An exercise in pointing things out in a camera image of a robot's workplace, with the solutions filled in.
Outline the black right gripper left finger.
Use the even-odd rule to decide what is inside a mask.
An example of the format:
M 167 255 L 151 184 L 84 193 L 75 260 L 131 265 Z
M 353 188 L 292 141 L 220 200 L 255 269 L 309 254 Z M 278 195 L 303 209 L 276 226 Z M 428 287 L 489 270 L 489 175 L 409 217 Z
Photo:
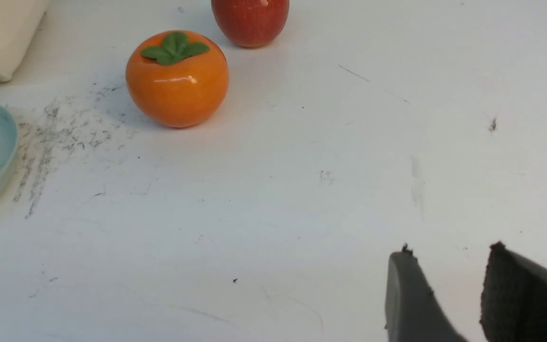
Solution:
M 404 244 L 388 259 L 385 301 L 389 342 L 464 342 L 443 313 L 413 250 Z

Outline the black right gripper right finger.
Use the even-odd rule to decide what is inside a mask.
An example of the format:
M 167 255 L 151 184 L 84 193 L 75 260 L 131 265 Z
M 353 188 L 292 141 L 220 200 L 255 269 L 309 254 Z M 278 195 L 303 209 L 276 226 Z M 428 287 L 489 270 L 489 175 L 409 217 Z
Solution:
M 492 244 L 480 325 L 489 342 L 547 342 L 547 268 Z

